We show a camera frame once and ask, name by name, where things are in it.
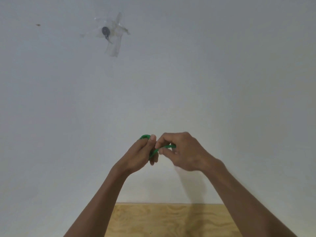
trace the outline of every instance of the green cord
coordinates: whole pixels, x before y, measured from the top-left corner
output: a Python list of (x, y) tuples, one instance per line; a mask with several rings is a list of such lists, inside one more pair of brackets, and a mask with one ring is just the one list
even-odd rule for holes
[[(145, 139), (145, 138), (149, 139), (150, 135), (142, 135), (140, 137), (140, 139)], [(176, 148), (176, 146), (175, 145), (166, 145), (166, 146), (163, 146), (161, 148)], [(158, 152), (158, 150), (159, 149), (151, 151), (150, 154), (149, 154), (149, 159), (152, 158)]]

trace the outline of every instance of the plywood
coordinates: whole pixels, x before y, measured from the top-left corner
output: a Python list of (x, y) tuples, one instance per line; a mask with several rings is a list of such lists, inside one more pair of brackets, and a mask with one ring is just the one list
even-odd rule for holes
[(105, 236), (241, 237), (222, 204), (117, 204)]

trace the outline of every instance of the person's left arm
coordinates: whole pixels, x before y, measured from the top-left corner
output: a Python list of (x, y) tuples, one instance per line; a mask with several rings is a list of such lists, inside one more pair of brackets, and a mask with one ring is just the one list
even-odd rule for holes
[[(127, 153), (113, 166), (100, 189), (72, 224), (64, 237), (104, 237), (114, 205), (126, 178), (148, 162), (155, 147), (156, 136), (136, 141)], [(158, 161), (158, 153), (150, 160)]]

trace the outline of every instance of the person's right hand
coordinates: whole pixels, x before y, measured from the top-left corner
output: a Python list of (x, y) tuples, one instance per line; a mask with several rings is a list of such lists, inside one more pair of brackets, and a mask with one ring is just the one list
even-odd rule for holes
[[(169, 150), (161, 148), (174, 144), (177, 148)], [(164, 133), (155, 145), (159, 149), (159, 154), (169, 158), (175, 166), (186, 171), (202, 170), (203, 165), (210, 159), (214, 159), (188, 132)]]

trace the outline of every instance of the person's right arm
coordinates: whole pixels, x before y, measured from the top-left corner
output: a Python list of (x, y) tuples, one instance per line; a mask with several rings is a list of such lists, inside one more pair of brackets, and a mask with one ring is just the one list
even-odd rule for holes
[[(177, 148), (161, 148), (170, 143)], [(189, 133), (164, 133), (155, 148), (161, 148), (159, 153), (175, 166), (201, 171), (207, 176), (243, 237), (296, 237), (229, 173), (222, 161), (209, 154)]]

